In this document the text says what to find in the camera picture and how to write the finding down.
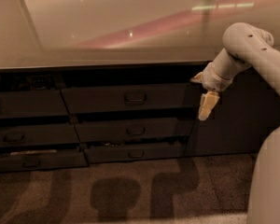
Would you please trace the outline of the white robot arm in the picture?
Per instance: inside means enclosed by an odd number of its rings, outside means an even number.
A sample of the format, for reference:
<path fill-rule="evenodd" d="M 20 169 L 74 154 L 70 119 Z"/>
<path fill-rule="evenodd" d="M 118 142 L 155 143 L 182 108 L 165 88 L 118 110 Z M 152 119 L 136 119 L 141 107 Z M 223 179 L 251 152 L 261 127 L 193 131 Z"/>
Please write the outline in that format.
<path fill-rule="evenodd" d="M 280 96 L 280 51 L 273 35 L 251 24 L 237 22 L 222 36 L 223 49 L 202 72 L 191 79 L 206 89 L 201 96 L 198 119 L 206 120 L 219 94 L 249 67 Z M 246 224 L 280 224 L 280 127 L 265 139 L 252 177 Z"/>

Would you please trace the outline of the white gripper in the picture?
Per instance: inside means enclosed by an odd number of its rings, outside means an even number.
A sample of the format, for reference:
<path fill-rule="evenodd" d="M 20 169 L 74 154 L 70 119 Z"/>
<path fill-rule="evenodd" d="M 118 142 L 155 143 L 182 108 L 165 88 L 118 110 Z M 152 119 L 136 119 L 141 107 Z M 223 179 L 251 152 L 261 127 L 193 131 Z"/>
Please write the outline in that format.
<path fill-rule="evenodd" d="M 216 74 L 214 64 L 209 63 L 203 70 L 190 79 L 192 83 L 202 84 L 208 90 L 203 93 L 200 100 L 198 119 L 205 121 L 219 101 L 219 92 L 226 90 L 233 79 L 226 79 Z"/>

